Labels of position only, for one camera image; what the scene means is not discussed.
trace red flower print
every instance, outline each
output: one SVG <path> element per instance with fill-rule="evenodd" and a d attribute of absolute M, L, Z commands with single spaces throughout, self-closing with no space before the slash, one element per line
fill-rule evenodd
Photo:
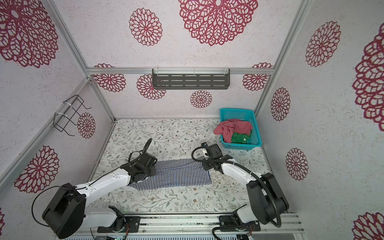
<path fill-rule="evenodd" d="M 95 133 L 96 123 L 93 116 L 89 113 L 80 115 L 77 121 L 77 130 L 83 138 L 90 138 Z"/>
<path fill-rule="evenodd" d="M 384 216 L 379 212 L 359 215 L 353 224 L 353 240 L 384 239 Z"/>
<path fill-rule="evenodd" d="M 198 90 L 191 95 L 191 103 L 194 107 L 205 108 L 212 102 L 212 95 L 204 90 Z"/>
<path fill-rule="evenodd" d="M 113 68 L 109 64 L 97 64 L 96 68 Z M 93 77 L 97 84 L 110 92 L 120 92 L 125 88 L 125 78 L 123 74 L 94 74 Z"/>
<path fill-rule="evenodd" d="M 157 44 L 163 33 L 161 23 L 156 15 L 144 8 L 138 8 L 132 13 L 129 28 L 133 37 L 146 46 Z"/>
<path fill-rule="evenodd" d="M 137 89 L 145 98 L 152 100 L 162 98 L 167 92 L 166 90 L 156 90 L 153 88 L 152 74 L 140 76 L 137 80 Z"/>
<path fill-rule="evenodd" d="M 287 116 L 291 106 L 290 103 L 291 100 L 287 89 L 277 89 L 271 101 L 271 113 L 276 121 L 281 121 Z"/>
<path fill-rule="evenodd" d="M 1 212 L 1 207 L 0 207 L 0 236 L 2 235 L 2 230 L 5 225 L 4 223 L 4 214 Z"/>
<path fill-rule="evenodd" d="M 179 0 L 184 28 L 200 43 L 223 45 L 252 21 L 256 0 Z"/>
<path fill-rule="evenodd" d="M 253 66 L 253 68 L 272 68 L 270 63 L 259 63 Z M 263 89 L 269 76 L 267 74 L 246 74 L 243 76 L 243 85 L 246 89 L 257 91 Z"/>
<path fill-rule="evenodd" d="M 304 153 L 297 148 L 292 148 L 285 159 L 289 174 L 296 180 L 303 180 L 308 173 L 308 161 Z"/>
<path fill-rule="evenodd" d="M 49 65 L 58 35 L 39 0 L 0 1 L 0 52 L 23 67 Z"/>
<path fill-rule="evenodd" d="M 378 123 L 384 131 L 384 23 L 379 34 L 364 48 L 364 56 L 355 67 L 355 103 L 364 110 L 364 118 Z"/>
<path fill-rule="evenodd" d="M 337 22 L 330 21 L 319 27 L 308 42 L 305 54 L 307 63 L 311 67 L 317 67 L 328 61 L 337 49 L 340 35 L 340 26 Z"/>
<path fill-rule="evenodd" d="M 16 179 L 14 186 L 21 192 L 37 193 L 51 184 L 58 169 L 57 153 L 49 146 L 43 146 Z"/>

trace wall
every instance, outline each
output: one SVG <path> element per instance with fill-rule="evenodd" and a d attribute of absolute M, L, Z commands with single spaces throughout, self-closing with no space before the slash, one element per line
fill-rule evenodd
<path fill-rule="evenodd" d="M 252 67 L 276 61 L 300 0 L 198 2 L 55 1 L 88 66 Z"/>
<path fill-rule="evenodd" d="M 315 1 L 257 117 L 309 239 L 384 237 L 383 10 Z"/>
<path fill-rule="evenodd" d="M 39 1 L 26 0 L 20 5 L 18 1 L 1 1 L 0 16 L 3 174 L 84 76 Z M 86 180 L 111 123 L 89 86 L 80 95 L 86 106 L 92 107 L 80 108 L 80 114 L 88 112 L 95 122 L 87 115 L 79 121 L 80 130 L 69 124 L 66 130 L 74 137 L 55 129 L 50 133 L 36 157 L 1 195 L 0 239 L 47 239 L 53 234 L 50 228 L 31 217 L 33 199 L 50 186 Z M 34 211 L 40 221 L 56 189 L 50 191 L 36 201 Z"/>
<path fill-rule="evenodd" d="M 0 40 L 2 174 L 84 77 L 40 2 L 0 6 L 1 25 L 10 29 Z M 26 14 L 32 10 L 43 10 L 36 13 L 41 20 Z"/>
<path fill-rule="evenodd" d="M 55 3 L 90 67 L 270 68 L 300 0 Z M 117 118 L 203 118 L 218 117 L 224 107 L 255 109 L 267 78 L 232 75 L 228 90 L 197 92 L 154 90 L 144 74 L 95 77 Z"/>
<path fill-rule="evenodd" d="M 130 74 L 124 91 L 101 91 L 116 118 L 215 118 L 220 108 L 255 109 L 262 91 L 245 89 L 243 75 L 230 77 L 227 90 L 155 90 L 150 74 Z"/>
<path fill-rule="evenodd" d="M 54 129 L 41 146 L 34 159 L 28 164 L 23 173 L 14 182 L 0 199 L 1 214 L 4 225 L 0 224 L 0 239 L 47 239 L 53 235 L 48 227 L 37 224 L 31 217 L 31 205 L 34 198 L 44 189 L 67 182 L 76 185 L 85 182 L 90 169 L 95 162 L 97 152 L 107 135 L 111 122 L 100 105 L 93 90 L 88 85 L 80 93 L 84 105 L 91 109 L 79 108 L 80 115 L 85 113 L 87 118 L 75 115 L 74 122 L 78 119 L 82 126 L 80 130 L 69 123 L 64 131 Z M 59 122 L 66 123 L 64 118 Z M 33 211 L 38 221 L 49 201 L 56 193 L 57 188 L 48 190 L 37 199 Z"/>

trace green cloth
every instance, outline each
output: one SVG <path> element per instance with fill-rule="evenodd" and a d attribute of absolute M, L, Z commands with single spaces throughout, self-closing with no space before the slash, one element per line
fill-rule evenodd
<path fill-rule="evenodd" d="M 246 135 L 246 134 L 240 134 L 234 132 L 231 138 L 232 143 L 241 143 L 241 144 L 248 144 L 249 140 L 251 139 L 251 134 Z"/>

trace pink cloth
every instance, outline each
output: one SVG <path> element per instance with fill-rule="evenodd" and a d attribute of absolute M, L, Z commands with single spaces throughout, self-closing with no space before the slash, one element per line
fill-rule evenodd
<path fill-rule="evenodd" d="M 224 142 L 232 143 L 232 135 L 234 132 L 241 134 L 251 134 L 252 125 L 248 121 L 242 121 L 240 119 L 228 119 L 221 122 L 214 130 L 214 134 L 223 135 Z"/>

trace table surface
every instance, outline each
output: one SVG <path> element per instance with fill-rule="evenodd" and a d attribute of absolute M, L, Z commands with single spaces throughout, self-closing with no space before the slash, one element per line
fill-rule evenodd
<path fill-rule="evenodd" d="M 261 174 L 268 172 L 259 147 L 250 151 L 225 149 L 220 135 L 213 130 L 219 119 L 120 119 L 117 121 L 105 152 L 95 171 L 94 179 L 126 163 L 132 151 L 143 149 L 153 138 L 147 152 L 159 161 L 190 158 L 192 150 L 202 142 L 217 143 L 248 169 Z M 102 196 L 89 207 L 115 206 L 129 212 L 232 212 L 249 203 L 245 186 L 233 178 L 210 170 L 212 184 L 170 187 L 154 190 L 119 188 Z"/>

